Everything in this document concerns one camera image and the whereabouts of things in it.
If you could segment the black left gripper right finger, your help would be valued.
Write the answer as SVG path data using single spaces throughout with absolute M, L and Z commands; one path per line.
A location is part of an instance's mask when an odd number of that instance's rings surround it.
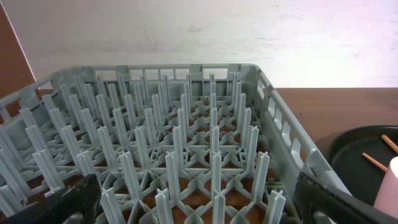
M 298 175 L 295 203 L 304 223 L 320 223 L 328 219 L 335 223 L 397 223 L 397 218 L 306 172 Z

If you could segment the wooden chopstick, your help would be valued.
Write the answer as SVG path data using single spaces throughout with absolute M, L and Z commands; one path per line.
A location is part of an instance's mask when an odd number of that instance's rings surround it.
M 389 147 L 398 153 L 398 145 L 396 145 L 387 135 L 383 134 L 381 138 L 384 140 L 385 143 L 389 145 Z
M 362 153 L 362 156 L 365 157 L 369 162 L 371 162 L 372 164 L 374 164 L 376 167 L 378 167 L 380 170 L 382 170 L 383 172 L 387 172 L 387 167 L 384 166 L 383 164 L 381 164 L 380 162 L 378 162 L 377 160 L 375 160 L 373 157 L 371 157 L 370 155 L 366 154 L 365 152 Z

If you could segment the pink cup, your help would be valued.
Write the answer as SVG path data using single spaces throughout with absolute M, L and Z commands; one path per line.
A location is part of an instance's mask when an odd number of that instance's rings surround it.
M 380 186 L 379 192 L 377 193 L 377 197 L 375 203 L 373 205 L 374 208 L 397 218 L 398 208 L 397 208 L 397 194 L 398 194 L 398 180 L 397 180 L 397 160 L 398 158 L 393 158 L 385 176 L 382 180 L 382 184 Z

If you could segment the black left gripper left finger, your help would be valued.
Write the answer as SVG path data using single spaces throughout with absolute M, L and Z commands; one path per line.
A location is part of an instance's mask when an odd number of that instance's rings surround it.
M 74 214 L 82 215 L 81 223 L 94 223 L 100 199 L 98 178 L 89 174 L 74 185 L 67 186 L 1 221 L 1 224 L 63 223 Z

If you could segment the grey plastic dishwasher rack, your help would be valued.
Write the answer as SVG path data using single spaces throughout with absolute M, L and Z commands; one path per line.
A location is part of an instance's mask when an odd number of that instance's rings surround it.
M 256 65 L 70 67 L 1 99 L 1 221 L 94 174 L 94 223 L 304 223 L 301 172 L 348 194 Z

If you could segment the round black tray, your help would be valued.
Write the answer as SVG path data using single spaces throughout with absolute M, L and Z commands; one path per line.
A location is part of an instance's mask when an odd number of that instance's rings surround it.
M 338 136 L 329 150 L 328 162 L 351 195 L 370 206 L 374 205 L 384 172 L 363 153 L 386 167 L 397 156 L 383 135 L 397 144 L 397 126 L 364 126 Z

